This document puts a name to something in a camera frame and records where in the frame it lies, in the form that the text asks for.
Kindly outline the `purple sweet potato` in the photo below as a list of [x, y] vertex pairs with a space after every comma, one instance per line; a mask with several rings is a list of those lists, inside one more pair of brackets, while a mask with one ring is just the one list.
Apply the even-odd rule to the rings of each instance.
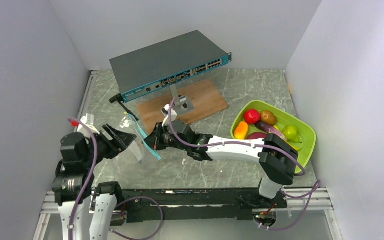
[[247, 140], [265, 139], [267, 134], [264, 132], [253, 132], [247, 136]]

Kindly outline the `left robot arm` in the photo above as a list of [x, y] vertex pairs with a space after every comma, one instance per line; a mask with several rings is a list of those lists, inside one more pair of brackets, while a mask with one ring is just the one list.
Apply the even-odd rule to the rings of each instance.
[[92, 187], [95, 167], [104, 159], [114, 159], [125, 151], [136, 135], [119, 131], [106, 124], [105, 134], [93, 125], [76, 119], [77, 131], [64, 136], [52, 183], [54, 201], [62, 222], [65, 240], [106, 240], [114, 210], [124, 203], [121, 186], [116, 181]]

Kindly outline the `clear zip top bag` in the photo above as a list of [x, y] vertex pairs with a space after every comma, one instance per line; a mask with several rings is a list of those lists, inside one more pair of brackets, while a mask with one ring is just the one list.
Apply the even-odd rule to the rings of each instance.
[[136, 136], [133, 143], [128, 147], [128, 151], [133, 154], [134, 158], [140, 164], [157, 162], [162, 159], [155, 150], [145, 143], [147, 134], [132, 114], [124, 112], [123, 118], [119, 123], [119, 128], [122, 132]]

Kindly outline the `wooden board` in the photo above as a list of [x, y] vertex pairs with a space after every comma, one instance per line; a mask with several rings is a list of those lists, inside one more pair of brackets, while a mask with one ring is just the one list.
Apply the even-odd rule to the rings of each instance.
[[[179, 117], [187, 124], [197, 122], [228, 108], [228, 103], [211, 79], [205, 79], [182, 87], [178, 90], [178, 93], [191, 99], [194, 106], [194, 110]], [[172, 94], [165, 91], [164, 94], [152, 97], [150, 100], [145, 100], [136, 105], [146, 133], [150, 134], [156, 123], [164, 120], [161, 109], [169, 104], [172, 99]]]

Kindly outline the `purple eggplant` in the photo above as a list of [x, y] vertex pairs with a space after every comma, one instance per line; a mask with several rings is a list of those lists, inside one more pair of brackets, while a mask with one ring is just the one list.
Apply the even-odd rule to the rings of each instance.
[[286, 142], [288, 141], [288, 139], [285, 137], [285, 135], [280, 130], [276, 129], [274, 126], [272, 126], [272, 125], [270, 125], [264, 121], [259, 120], [258, 122], [256, 122], [254, 124], [254, 126], [261, 131], [264, 131], [268, 134], [275, 134], [278, 137], [280, 137], [282, 140], [284, 140]]

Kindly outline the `grey metal stand bracket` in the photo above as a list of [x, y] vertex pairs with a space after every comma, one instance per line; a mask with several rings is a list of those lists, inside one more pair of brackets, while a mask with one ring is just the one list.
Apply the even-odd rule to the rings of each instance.
[[170, 85], [169, 89], [174, 99], [173, 109], [178, 116], [185, 115], [195, 110], [191, 99], [186, 95], [179, 95], [175, 84]]

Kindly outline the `brown kiwi fruit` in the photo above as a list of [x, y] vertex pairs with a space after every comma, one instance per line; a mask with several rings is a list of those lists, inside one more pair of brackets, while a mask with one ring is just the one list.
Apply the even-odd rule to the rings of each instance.
[[271, 111], [268, 110], [263, 110], [260, 112], [260, 120], [271, 126], [276, 125], [278, 122], [277, 117]]

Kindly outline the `grey teal network switch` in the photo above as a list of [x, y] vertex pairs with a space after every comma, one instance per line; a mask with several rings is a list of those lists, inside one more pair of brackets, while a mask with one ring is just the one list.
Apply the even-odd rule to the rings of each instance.
[[231, 53], [194, 30], [110, 59], [119, 93], [109, 101], [127, 103], [231, 61]]

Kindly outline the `green pear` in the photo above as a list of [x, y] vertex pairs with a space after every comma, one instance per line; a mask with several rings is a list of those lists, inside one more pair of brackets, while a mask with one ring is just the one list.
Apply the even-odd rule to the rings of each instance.
[[299, 130], [295, 125], [286, 125], [281, 133], [285, 136], [288, 142], [292, 143], [302, 143], [302, 140], [299, 136]]

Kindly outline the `yellow banana right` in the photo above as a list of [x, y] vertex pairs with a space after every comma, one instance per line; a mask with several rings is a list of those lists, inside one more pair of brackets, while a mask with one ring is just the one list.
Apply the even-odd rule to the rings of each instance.
[[[277, 125], [274, 125], [273, 126], [276, 130], [278, 130], [278, 131], [280, 131], [280, 128], [277, 126]], [[291, 144], [290, 142], [288, 142], [288, 141], [286, 141], [286, 143], [288, 143], [292, 148], [294, 148], [296, 151], [301, 151], [301, 147], [298, 147], [298, 146], [295, 146], [295, 145], [293, 145], [293, 144]]]

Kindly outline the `green plastic tray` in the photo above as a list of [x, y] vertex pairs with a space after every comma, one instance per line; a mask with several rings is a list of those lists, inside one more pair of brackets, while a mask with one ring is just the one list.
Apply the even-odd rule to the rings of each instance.
[[247, 103], [237, 114], [235, 120], [233, 121], [230, 128], [230, 135], [234, 137], [234, 130], [237, 127], [238, 123], [244, 121], [243, 114], [249, 109], [256, 109], [259, 112], [261, 111], [270, 111], [277, 117], [276, 125], [282, 130], [287, 125], [294, 125], [299, 130], [299, 137], [302, 140], [302, 143], [291, 144], [297, 147], [301, 147], [301, 151], [298, 151], [297, 161], [304, 167], [307, 167], [307, 164], [310, 161], [310, 158], [313, 154], [317, 135], [312, 127], [310, 127], [305, 122], [296, 118], [295, 116], [273, 106], [261, 100], [252, 100]]

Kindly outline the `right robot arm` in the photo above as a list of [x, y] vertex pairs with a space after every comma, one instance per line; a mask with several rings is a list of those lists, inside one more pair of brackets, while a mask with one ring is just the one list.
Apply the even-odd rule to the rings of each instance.
[[255, 200], [262, 208], [275, 201], [282, 187], [293, 184], [298, 166], [298, 152], [273, 133], [259, 139], [228, 139], [196, 133], [190, 125], [177, 119], [168, 125], [157, 122], [144, 142], [154, 151], [182, 150], [199, 162], [234, 160], [259, 164], [266, 176], [259, 184]]

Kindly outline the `orange yellow mango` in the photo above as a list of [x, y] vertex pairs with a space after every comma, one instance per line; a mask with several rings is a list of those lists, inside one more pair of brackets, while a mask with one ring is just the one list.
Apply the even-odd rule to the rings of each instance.
[[249, 131], [249, 125], [245, 121], [240, 121], [233, 132], [233, 137], [238, 140], [245, 140]]

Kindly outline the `red apple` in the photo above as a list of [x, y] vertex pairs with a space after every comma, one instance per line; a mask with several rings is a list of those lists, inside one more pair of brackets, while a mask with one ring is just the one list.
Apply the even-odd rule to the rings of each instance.
[[261, 119], [261, 114], [258, 110], [251, 108], [243, 114], [243, 119], [248, 125], [254, 125]]

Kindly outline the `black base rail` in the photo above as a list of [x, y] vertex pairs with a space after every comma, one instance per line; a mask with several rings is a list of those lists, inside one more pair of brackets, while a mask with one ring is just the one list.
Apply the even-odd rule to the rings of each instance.
[[236, 219], [250, 221], [265, 209], [285, 209], [287, 200], [280, 192], [274, 199], [251, 188], [124, 189], [122, 199], [131, 202], [117, 206], [126, 211], [127, 223], [164, 220]]

